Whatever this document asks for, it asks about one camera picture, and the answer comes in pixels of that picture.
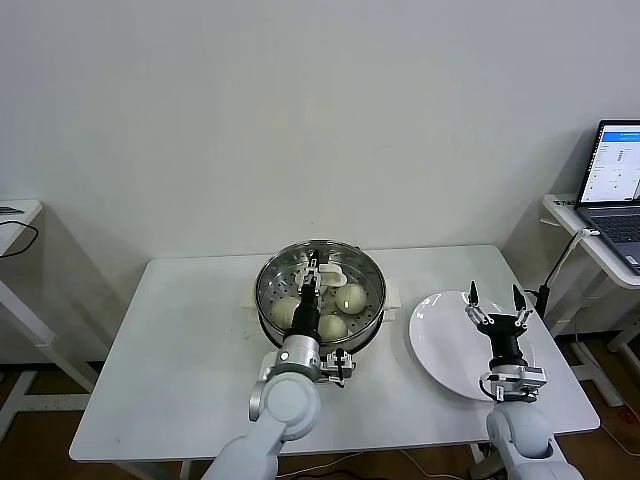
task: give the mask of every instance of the white wall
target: white wall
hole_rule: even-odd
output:
[[[0,196],[42,199],[124,301],[152,257],[309,237],[508,247],[519,222],[540,234],[532,208],[584,132],[640,115],[639,15],[635,0],[3,2]],[[546,258],[528,238],[513,251]]]

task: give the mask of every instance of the white plate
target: white plate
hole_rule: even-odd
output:
[[[489,371],[491,343],[464,311],[467,296],[466,292],[442,292],[420,302],[409,320],[409,342],[418,361],[443,386],[463,397],[491,402],[478,387],[480,376]],[[480,306],[487,314],[514,313],[482,298]],[[526,336],[518,343],[524,359],[534,365]]]

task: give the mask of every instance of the laptop keyboard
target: laptop keyboard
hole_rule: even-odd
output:
[[[591,217],[591,220],[614,243],[640,242],[640,215]]]

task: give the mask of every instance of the white cable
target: white cable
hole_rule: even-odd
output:
[[[309,467],[309,468],[303,468],[302,470],[297,470],[295,472],[291,472],[291,473],[283,473],[282,475],[277,475],[276,478],[283,478],[283,477],[290,477],[291,475],[297,475],[299,473],[305,473],[305,472],[310,472],[311,470],[317,470],[318,468],[326,468],[326,467],[332,467],[338,463],[340,463],[343,460],[346,460],[347,458],[353,458],[353,457],[357,457],[358,455],[362,455],[364,452],[358,452],[358,453],[352,453],[351,455],[345,455],[342,458],[339,458],[338,460],[335,460],[331,463],[327,463],[326,465],[316,465],[315,467]]]
[[[578,346],[578,348],[580,349],[580,351],[584,354],[585,357],[587,357],[587,360],[589,360],[589,362],[596,367],[598,370],[600,370],[600,372],[606,377],[607,374],[605,373],[605,371],[602,369],[602,367],[598,364],[598,362],[596,362],[595,360],[591,359],[591,355],[589,354],[589,352],[585,352],[582,348],[582,345],[580,344],[580,341],[578,340],[578,316],[576,315],[573,319],[573,333],[575,335],[576,338],[576,345]],[[620,397],[620,400],[622,400],[622,403],[624,403],[625,407],[627,407],[631,413],[633,413],[633,415],[635,416],[636,420],[638,420],[640,422],[640,416],[638,416],[638,413],[633,409],[633,407],[629,404],[629,402],[627,402],[625,400],[625,398],[620,395],[620,392],[618,392],[618,390],[613,387],[614,390],[616,391],[616,394],[618,395],[618,397]],[[607,432],[607,435],[609,435],[611,437],[611,439],[616,442],[616,444],[620,447],[620,449],[626,453],[627,455],[631,456],[631,457],[640,457],[640,453],[633,453],[630,452],[629,450],[627,450],[627,448],[622,444],[622,442],[620,442],[620,440],[618,440],[613,433],[611,433],[609,431],[609,429],[607,427],[604,426],[603,423],[600,423],[600,427]]]
[[[578,244],[584,240],[587,237],[591,237],[594,235],[600,235],[600,232],[598,230],[591,230],[589,228],[583,228],[578,235],[576,235],[576,237],[571,241],[571,243],[569,244],[569,248],[567,249],[567,251],[565,252],[564,256],[562,257],[562,259],[560,260],[560,263],[558,264],[558,266],[556,267],[556,271],[554,272],[553,276],[551,277],[551,279],[549,279],[549,283],[547,284],[548,287],[551,287],[551,285],[553,284],[553,282],[556,281],[556,278],[558,278],[558,274],[560,273],[560,269],[562,268],[562,265],[564,265],[564,262],[567,261],[567,258],[569,258],[569,255],[571,254],[571,252],[573,250],[575,250],[575,248],[578,246]]]
[[[409,455],[404,450],[399,450],[399,452],[402,453],[409,460],[411,460],[411,463],[413,463],[416,466],[416,468],[420,470],[420,473],[427,478],[453,478],[454,480],[464,480],[461,477],[457,477],[455,475],[449,475],[448,473],[427,473],[424,470],[422,470],[422,467],[420,466],[420,464],[411,455]]]

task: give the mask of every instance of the laptop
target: laptop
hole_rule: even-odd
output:
[[[640,274],[640,120],[602,120],[576,212]]]

